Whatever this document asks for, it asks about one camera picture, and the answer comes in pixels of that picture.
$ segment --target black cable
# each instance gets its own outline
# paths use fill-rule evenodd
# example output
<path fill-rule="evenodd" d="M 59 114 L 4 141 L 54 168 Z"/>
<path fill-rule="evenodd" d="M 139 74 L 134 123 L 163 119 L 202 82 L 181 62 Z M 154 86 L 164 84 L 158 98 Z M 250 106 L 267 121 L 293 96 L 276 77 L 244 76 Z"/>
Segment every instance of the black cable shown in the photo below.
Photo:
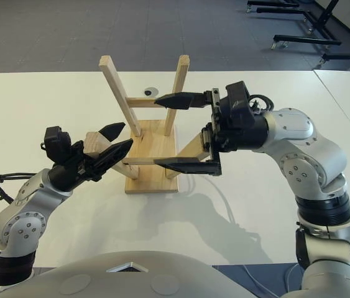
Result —
<path fill-rule="evenodd" d="M 35 173 L 9 173 L 9 174 L 0 174 L 0 183 L 3 183 L 5 180 L 21 180 L 21 179 L 30 179 Z M 9 196 L 3 188 L 0 186 L 0 200 L 5 200 L 8 204 L 13 202 L 13 198 Z"/>
<path fill-rule="evenodd" d="M 253 112 L 260 114 L 262 111 L 268 112 L 268 111 L 272 111 L 274 109 L 274 103 L 267 96 L 264 96 L 261 94 L 253 94 L 253 95 L 249 96 L 248 102 L 251 102 L 254 98 L 259 98 L 259 99 L 263 100 L 264 103 L 266 104 L 266 108 L 261 109 L 259 107 L 258 101 L 254 101 L 254 103 L 251 105 L 251 109 Z"/>

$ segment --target gray floor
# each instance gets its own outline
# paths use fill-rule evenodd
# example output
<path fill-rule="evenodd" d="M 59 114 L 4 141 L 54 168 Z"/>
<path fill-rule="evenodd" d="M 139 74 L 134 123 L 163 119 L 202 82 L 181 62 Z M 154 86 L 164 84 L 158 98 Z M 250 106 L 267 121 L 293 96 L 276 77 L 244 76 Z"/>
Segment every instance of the gray floor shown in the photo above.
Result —
<path fill-rule="evenodd" d="M 0 0 L 0 72 L 97 71 L 111 55 L 120 71 L 310 70 L 323 48 L 274 34 L 303 35 L 301 16 L 246 14 L 246 0 Z M 329 22 L 350 52 L 350 34 Z M 349 62 L 325 68 L 344 70 Z"/>

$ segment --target black metal frame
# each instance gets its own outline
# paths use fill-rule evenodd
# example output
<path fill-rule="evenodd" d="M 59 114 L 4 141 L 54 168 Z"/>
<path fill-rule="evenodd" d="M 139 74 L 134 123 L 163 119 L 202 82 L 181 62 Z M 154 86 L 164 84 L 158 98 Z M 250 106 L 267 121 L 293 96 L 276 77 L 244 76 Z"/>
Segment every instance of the black metal frame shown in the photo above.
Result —
<path fill-rule="evenodd" d="M 337 5 L 339 0 L 331 0 L 327 8 L 321 13 L 319 17 L 315 16 L 311 11 L 306 11 L 304 9 L 287 9 L 287 8 L 266 8 L 258 7 L 256 9 L 257 13 L 271 13 L 271 14 L 303 14 L 305 20 L 311 23 L 311 28 L 309 29 L 309 34 L 312 34 L 317 30 L 323 38 L 316 37 L 301 37 L 293 35 L 274 35 L 272 50 L 278 42 L 300 42 L 300 43 L 315 43 L 320 45 L 341 45 L 342 41 L 338 40 L 328 28 L 326 28 L 326 23 L 332 16 L 332 11 Z"/>
<path fill-rule="evenodd" d="M 350 60 L 350 54 L 324 54 L 321 56 L 324 61 L 330 60 Z"/>
<path fill-rule="evenodd" d="M 299 7 L 299 3 L 294 0 L 284 0 L 284 2 L 273 2 L 273 1 L 248 1 L 247 2 L 247 12 L 251 9 L 251 6 L 274 6 L 274 7 Z"/>

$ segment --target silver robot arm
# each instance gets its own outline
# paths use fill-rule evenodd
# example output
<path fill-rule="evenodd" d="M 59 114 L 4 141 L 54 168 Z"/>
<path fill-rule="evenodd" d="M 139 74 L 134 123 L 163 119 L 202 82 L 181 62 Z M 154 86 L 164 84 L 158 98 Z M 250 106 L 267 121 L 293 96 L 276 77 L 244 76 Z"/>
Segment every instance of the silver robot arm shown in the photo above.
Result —
<path fill-rule="evenodd" d="M 302 290 L 284 298 L 350 298 L 350 203 L 343 170 L 346 156 L 320 135 L 313 121 L 296 109 L 273 111 L 273 102 L 250 95 L 244 82 L 203 94 L 177 93 L 155 103 L 172 109 L 212 108 L 212 121 L 202 130 L 210 160 L 160 160 L 160 165 L 182 173 L 221 174 L 219 152 L 252 150 L 266 153 L 278 164 L 298 205 L 297 260 L 306 269 Z M 254 98 L 265 102 L 260 109 Z"/>
<path fill-rule="evenodd" d="M 107 125 L 99 133 L 113 141 L 124 126 Z M 55 163 L 53 168 L 43 169 L 27 180 L 0 213 L 0 292 L 33 276 L 39 238 L 52 212 L 84 181 L 99 181 L 131 146 L 132 140 L 116 143 L 92 158 L 83 153 L 83 141 L 71 145 L 69 134 L 60 127 L 46 130 L 41 148 Z"/>
<path fill-rule="evenodd" d="M 298 204 L 297 258 L 306 269 L 294 297 L 350 297 L 350 205 L 346 156 L 296 109 L 264 113 L 269 134 L 256 152 L 270 155 Z"/>
<path fill-rule="evenodd" d="M 72 195 L 52 186 L 49 171 L 43 169 L 24 183 L 0 213 L 0 292 L 32 278 L 35 252 L 48 218 Z"/>

